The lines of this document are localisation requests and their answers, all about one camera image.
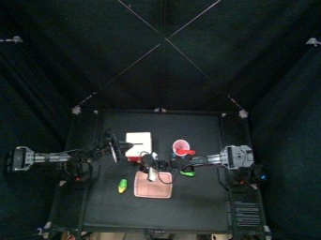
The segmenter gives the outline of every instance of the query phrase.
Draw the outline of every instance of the wire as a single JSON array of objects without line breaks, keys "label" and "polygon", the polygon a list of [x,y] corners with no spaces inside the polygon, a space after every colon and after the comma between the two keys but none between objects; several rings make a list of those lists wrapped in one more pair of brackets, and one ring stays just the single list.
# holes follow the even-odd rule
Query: wire
[{"label": "wire", "polygon": [[162,180],[162,178],[161,178],[161,175],[160,175],[160,171],[158,171],[158,164],[157,164],[157,172],[158,172],[158,179],[160,179],[160,181],[164,183],[164,184],[173,184],[174,182],[176,182],[176,179],[177,179],[177,176],[178,176],[178,174],[180,174],[180,172],[184,170],[184,169],[187,169],[189,166],[193,166],[193,164],[188,164],[188,165],[185,165],[180,170],[177,170],[177,173],[176,173],[176,175],[174,175],[174,177],[173,177],[173,180],[172,180],[172,182],[165,182],[164,180]]},{"label": "wire", "polygon": [[81,152],[88,152],[86,149],[73,149],[70,151],[65,151],[65,152],[61,152],[61,153],[54,153],[53,155],[62,155],[62,154],[67,154],[67,153],[71,153],[71,152],[76,152],[76,151],[81,151]]}]

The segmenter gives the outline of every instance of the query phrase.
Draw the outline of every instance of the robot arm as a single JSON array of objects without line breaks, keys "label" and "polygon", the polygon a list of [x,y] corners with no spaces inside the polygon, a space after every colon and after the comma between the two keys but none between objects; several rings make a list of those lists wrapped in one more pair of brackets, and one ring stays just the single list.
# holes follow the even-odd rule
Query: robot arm
[{"label": "robot arm", "polygon": [[193,164],[195,167],[219,165],[229,170],[249,168],[253,162],[253,152],[247,145],[228,146],[221,151],[221,154],[207,157],[193,157],[191,160],[191,164]]},{"label": "robot arm", "polygon": [[18,146],[10,152],[9,173],[27,171],[35,163],[67,162],[71,159],[70,152],[42,154],[35,153],[27,146]]}]

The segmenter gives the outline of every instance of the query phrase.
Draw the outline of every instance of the black fabric wall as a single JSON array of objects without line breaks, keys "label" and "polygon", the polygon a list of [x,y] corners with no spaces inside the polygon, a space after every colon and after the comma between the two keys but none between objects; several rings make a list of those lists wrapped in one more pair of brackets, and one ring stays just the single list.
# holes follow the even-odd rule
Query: black fabric wall
[{"label": "black fabric wall", "polygon": [[[0,32],[11,35],[2,24]],[[55,183],[51,168],[6,174],[6,155],[19,145],[62,151],[71,109],[19,45],[0,45],[0,238],[43,227]]]},{"label": "black fabric wall", "polygon": [[268,220],[285,239],[321,237],[321,49],[308,50],[252,111],[252,137],[269,182]]}]

